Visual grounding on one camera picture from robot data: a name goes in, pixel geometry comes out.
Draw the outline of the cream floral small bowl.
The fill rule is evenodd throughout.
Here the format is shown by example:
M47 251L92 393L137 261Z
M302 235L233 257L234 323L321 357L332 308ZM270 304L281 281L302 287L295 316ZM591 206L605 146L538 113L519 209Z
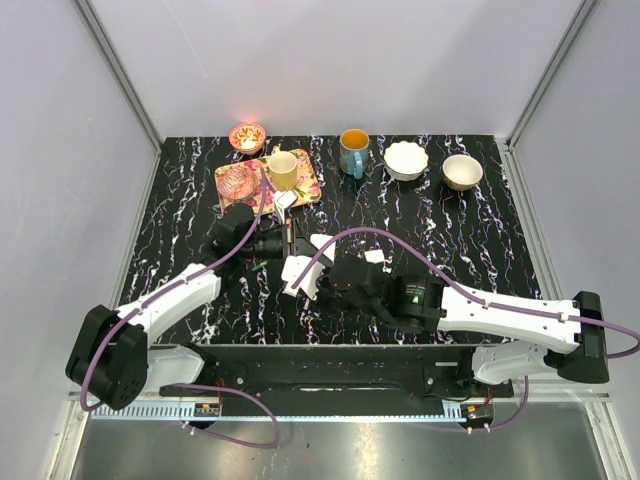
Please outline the cream floral small bowl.
M476 186L484 176L482 165L473 157L451 155L442 165L445 183L453 190L464 192Z

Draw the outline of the white battery cover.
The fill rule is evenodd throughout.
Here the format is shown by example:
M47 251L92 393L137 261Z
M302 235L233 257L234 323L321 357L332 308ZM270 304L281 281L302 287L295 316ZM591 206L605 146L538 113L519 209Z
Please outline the white battery cover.
M385 262L385 255L381 249L369 250L364 253L367 262L373 264L381 264Z

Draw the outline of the blue butterfly mug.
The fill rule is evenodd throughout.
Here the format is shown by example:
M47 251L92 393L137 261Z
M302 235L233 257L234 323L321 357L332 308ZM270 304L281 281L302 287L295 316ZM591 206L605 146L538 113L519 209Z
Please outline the blue butterfly mug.
M369 136L360 129L349 129L340 136L341 170L360 180L369 156Z

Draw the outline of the aluminium frame post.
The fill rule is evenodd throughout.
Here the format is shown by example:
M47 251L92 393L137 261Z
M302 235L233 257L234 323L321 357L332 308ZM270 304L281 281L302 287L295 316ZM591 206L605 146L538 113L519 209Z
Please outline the aluminium frame post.
M517 143L524 135L525 130L532 121L546 93L553 84L555 78L559 74L568 56L582 35L583 30L586 28L599 5L600 1L598 0L582 0L579 2L576 11L551 55L551 58L522 113L511 130L511 133L504 140L505 145L510 152L515 150Z
M100 52L101 57L103 58L145 137L153 149L156 152L160 152L163 145L161 135L151 120L147 109L144 107L130 76L126 72L124 64L113 45L113 42L109 38L105 26L92 5L92 2L87 0L72 0L71 3L92 37L94 44Z

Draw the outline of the red orange patterned bowl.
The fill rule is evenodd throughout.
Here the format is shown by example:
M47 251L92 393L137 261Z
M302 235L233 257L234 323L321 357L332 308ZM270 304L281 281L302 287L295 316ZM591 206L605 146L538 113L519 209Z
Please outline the red orange patterned bowl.
M235 126L230 134L231 146L238 152L248 155L257 153L265 144L266 130L255 122L245 122Z

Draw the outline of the white scalloped bowl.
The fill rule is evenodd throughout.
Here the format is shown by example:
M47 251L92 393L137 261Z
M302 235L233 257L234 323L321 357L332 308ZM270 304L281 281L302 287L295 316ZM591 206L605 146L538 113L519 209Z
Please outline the white scalloped bowl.
M394 180L413 181L427 169L429 156L417 143L401 141L391 144L385 150L383 161Z

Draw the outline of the pink glass bowl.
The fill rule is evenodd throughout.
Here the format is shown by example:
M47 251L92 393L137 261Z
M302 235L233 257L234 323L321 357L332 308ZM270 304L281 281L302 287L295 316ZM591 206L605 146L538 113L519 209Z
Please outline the pink glass bowl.
M239 201L252 197L258 188L256 174L245 166L234 166L216 177L218 193L226 200Z

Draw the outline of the aluminium frame post right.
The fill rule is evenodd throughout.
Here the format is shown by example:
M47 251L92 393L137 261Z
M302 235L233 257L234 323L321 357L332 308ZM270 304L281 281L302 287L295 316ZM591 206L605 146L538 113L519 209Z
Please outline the aluminium frame post right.
M515 150L517 143L524 135L525 130L532 121L546 93L553 84L555 78L559 74L568 56L582 35L583 30L586 28L599 5L600 1L598 0L582 0L579 2L576 11L551 55L551 58L522 113L511 130L511 133L504 140L505 145L510 152Z

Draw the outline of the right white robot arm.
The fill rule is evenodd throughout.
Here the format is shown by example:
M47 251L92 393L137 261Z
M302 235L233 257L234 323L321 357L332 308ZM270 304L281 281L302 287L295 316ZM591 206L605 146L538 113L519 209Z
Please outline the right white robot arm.
M406 334L475 332L507 344L474 347L463 354L454 380L460 392L480 394L489 385L539 373L583 384L609 381L600 297L581 291L571 300L535 300L448 283L434 274L392 276L353 255L316 282L318 298L356 310Z

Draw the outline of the aluminium frame post left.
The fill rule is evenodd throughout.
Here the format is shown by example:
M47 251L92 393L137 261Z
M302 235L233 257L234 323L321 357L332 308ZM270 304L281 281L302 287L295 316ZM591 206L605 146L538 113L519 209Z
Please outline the aluminium frame post left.
M130 76L126 72L124 64L113 45L113 42L109 38L105 26L92 5L92 2L87 0L72 0L71 3L92 37L94 44L100 52L101 57L103 58L145 137L153 149L156 152L160 152L163 145L161 135L151 120L147 109L144 107Z

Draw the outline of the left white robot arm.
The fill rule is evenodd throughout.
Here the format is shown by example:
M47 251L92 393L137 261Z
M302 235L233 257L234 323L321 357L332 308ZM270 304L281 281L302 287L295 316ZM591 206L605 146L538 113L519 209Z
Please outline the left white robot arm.
M212 359L195 346L151 351L153 343L191 312L215 301L244 274L251 260L282 260L291 284L328 240L306 235L296 220L262 230L245 203L228 207L212 227L202 254L165 285L128 304L92 308L65 367L66 376L100 405L120 410L145 389L182 383L195 395L213 390Z

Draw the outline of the floral rectangular tray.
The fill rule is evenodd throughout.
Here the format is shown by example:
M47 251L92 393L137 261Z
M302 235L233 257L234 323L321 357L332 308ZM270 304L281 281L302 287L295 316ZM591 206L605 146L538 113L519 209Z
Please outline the floral rectangular tray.
M321 186L308 153L304 149L294 149L294 150L291 150L291 153L293 153L297 158L297 185L293 189L293 191L298 196L298 200L294 205L294 207L318 202L322 196ZM228 208L234 203L246 203L253 208L253 211L255 213L258 212L259 205L262 199L262 186L261 186L262 178L261 178L260 171L264 170L267 180L271 181L270 175L269 175L269 169L268 169L268 160L269 160L269 155L241 161L238 163L227 164L217 168L214 171L214 180L215 180L216 189L217 189L216 177L220 173L234 166L245 166L251 169L256 174L256 177L259 181L258 188L256 189L254 195L252 197L249 197L244 200L239 200L239 201L229 201L224 199L218 193L218 189L217 189L221 211L224 211L226 208Z

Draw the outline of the cream yellow cup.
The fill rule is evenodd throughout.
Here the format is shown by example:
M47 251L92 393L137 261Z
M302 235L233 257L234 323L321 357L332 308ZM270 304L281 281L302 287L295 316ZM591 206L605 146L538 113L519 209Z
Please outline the cream yellow cup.
M268 160L270 180L277 191L293 190L297 185L297 158L288 151L273 153Z

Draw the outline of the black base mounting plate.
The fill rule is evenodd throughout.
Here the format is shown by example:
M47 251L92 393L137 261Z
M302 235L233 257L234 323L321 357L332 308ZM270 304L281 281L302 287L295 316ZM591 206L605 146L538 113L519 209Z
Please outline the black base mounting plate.
M244 391L277 417L418 416L445 400L511 399L506 381L476 383L464 346L206 346L198 383Z

